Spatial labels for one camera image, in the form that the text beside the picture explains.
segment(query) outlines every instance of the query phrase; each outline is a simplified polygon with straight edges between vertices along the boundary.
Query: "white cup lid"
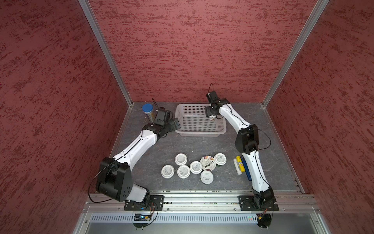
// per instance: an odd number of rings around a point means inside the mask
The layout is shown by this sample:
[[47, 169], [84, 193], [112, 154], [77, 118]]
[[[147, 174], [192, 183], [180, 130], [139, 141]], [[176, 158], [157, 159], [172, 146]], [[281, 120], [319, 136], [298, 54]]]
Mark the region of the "white cup lid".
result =
[[203, 166], [199, 161], [193, 161], [190, 164], [190, 170], [194, 174], [199, 174], [203, 170]]
[[161, 169], [161, 175], [165, 179], [169, 179], [174, 175], [174, 167], [171, 165], [166, 165]]
[[217, 165], [224, 165], [226, 163], [226, 156], [223, 153], [218, 153], [214, 156], [214, 161]]
[[182, 179], [185, 179], [190, 176], [190, 168], [186, 165], [182, 165], [178, 168], [177, 174]]
[[213, 182], [214, 176], [210, 171], [203, 171], [200, 175], [200, 179], [204, 184], [210, 184]]
[[178, 166], [182, 166], [187, 163], [187, 156], [185, 154], [177, 154], [175, 156], [175, 163]]

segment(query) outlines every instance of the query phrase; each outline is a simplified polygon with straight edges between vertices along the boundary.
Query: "white glue stick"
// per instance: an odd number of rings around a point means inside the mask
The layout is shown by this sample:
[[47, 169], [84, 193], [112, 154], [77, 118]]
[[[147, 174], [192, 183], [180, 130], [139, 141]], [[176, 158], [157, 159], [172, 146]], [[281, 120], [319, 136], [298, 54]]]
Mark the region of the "white glue stick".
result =
[[233, 158], [235, 169], [238, 175], [242, 174], [242, 171], [240, 170], [239, 162], [236, 160], [236, 158]]

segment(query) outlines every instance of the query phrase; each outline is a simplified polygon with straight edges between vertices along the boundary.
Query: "gray marble tabletop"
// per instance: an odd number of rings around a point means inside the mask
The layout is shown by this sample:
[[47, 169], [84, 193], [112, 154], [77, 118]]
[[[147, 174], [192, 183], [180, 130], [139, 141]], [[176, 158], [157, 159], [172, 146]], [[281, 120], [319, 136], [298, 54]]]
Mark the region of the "gray marble tabletop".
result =
[[[142, 111], [144, 102], [135, 102], [131, 111], [125, 133], [122, 137], [118, 152], [122, 151], [139, 135], [142, 127], [147, 123], [145, 114]], [[158, 103], [165, 109], [175, 112], [180, 103]], [[232, 106], [245, 120], [256, 124], [259, 129], [265, 131], [272, 140], [268, 149], [260, 151], [260, 161], [264, 169], [266, 179], [277, 191], [296, 191], [291, 170], [283, 155], [283, 151], [275, 141], [270, 124], [260, 103], [232, 103]], [[161, 138], [155, 145], [139, 159], [132, 170], [132, 178], [135, 184], [150, 190], [213, 190], [213, 191], [243, 191], [250, 190], [252, 182], [247, 179], [245, 173], [238, 175], [233, 158], [239, 156], [234, 142], [236, 132], [226, 122], [227, 131], [218, 137], [182, 137], [176, 132], [169, 133]], [[269, 144], [268, 138], [259, 132], [260, 148]], [[216, 167], [212, 174], [214, 181], [211, 184], [204, 184], [199, 174], [190, 174], [186, 179], [177, 175], [178, 166], [174, 158], [178, 153], [187, 155], [186, 165], [192, 161], [199, 161], [205, 155], [214, 156], [216, 153], [223, 153], [227, 157], [225, 165]], [[170, 179], [161, 176], [161, 168], [170, 164], [175, 169], [175, 174]]]

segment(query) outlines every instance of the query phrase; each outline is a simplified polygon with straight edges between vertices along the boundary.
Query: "yogurt cup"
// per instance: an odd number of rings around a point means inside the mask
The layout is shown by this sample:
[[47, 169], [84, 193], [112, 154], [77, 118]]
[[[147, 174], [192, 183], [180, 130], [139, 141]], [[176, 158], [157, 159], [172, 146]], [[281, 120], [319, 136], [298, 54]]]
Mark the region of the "yogurt cup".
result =
[[203, 170], [213, 171], [215, 169], [216, 163], [212, 156], [204, 156], [200, 159], [200, 163], [203, 166]]
[[190, 173], [191, 173], [190, 168], [186, 165], [180, 166], [177, 170], [178, 176], [181, 177], [182, 179], [189, 177]]
[[218, 167], [225, 165], [226, 163], [226, 156], [223, 153], [218, 153], [214, 156], [214, 161]]
[[165, 179], [169, 179], [174, 175], [174, 167], [171, 165], [166, 165], [161, 169], [161, 175]]
[[182, 166], [187, 163], [187, 156], [185, 154], [177, 154], [175, 156], [175, 163], [178, 166]]
[[210, 171], [203, 171], [200, 175], [201, 181], [208, 185], [213, 182], [214, 176]]
[[200, 174], [200, 172], [203, 170], [203, 166], [199, 161], [193, 161], [190, 164], [190, 170], [193, 174]]

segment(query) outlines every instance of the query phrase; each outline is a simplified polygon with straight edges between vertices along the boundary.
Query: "metal vent grille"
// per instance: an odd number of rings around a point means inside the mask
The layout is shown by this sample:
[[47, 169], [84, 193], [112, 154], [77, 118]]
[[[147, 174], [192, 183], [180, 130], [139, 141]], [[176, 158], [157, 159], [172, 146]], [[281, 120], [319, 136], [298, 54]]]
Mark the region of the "metal vent grille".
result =
[[[91, 222], [95, 223], [137, 223], [133, 221], [133, 214], [115, 214], [115, 213], [95, 213], [92, 215]], [[241, 214], [166, 214], [159, 213], [155, 223], [246, 223], [257, 224], [257, 217], [251, 213]]]

